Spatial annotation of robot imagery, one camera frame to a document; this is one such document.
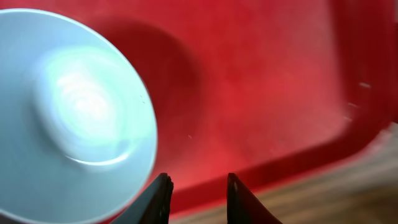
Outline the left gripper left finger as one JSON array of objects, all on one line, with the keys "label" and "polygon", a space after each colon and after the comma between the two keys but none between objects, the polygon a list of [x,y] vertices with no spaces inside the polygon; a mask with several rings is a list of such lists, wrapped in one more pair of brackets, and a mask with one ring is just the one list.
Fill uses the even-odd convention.
[{"label": "left gripper left finger", "polygon": [[161,173],[111,224],[168,224],[174,183]]}]

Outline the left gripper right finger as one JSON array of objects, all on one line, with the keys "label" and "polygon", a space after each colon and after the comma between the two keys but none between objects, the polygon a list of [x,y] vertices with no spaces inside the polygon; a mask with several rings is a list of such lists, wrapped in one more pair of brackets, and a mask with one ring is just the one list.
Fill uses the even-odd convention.
[{"label": "left gripper right finger", "polygon": [[234,173],[227,180],[228,224],[282,224]]}]

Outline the light blue bowl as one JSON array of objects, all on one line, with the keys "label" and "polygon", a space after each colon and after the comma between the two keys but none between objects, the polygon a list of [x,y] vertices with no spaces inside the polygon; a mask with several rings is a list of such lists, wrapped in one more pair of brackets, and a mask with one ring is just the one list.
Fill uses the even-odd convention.
[{"label": "light blue bowl", "polygon": [[59,14],[1,11],[1,215],[101,222],[140,192],[156,150],[146,86],[113,44]]}]

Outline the red plastic tray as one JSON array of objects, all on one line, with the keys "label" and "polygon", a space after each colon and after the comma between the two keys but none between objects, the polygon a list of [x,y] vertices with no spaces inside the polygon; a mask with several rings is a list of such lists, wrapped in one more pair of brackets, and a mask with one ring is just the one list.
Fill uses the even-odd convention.
[{"label": "red plastic tray", "polygon": [[173,219],[360,155],[397,108],[393,0],[36,0],[117,47],[146,83]]}]

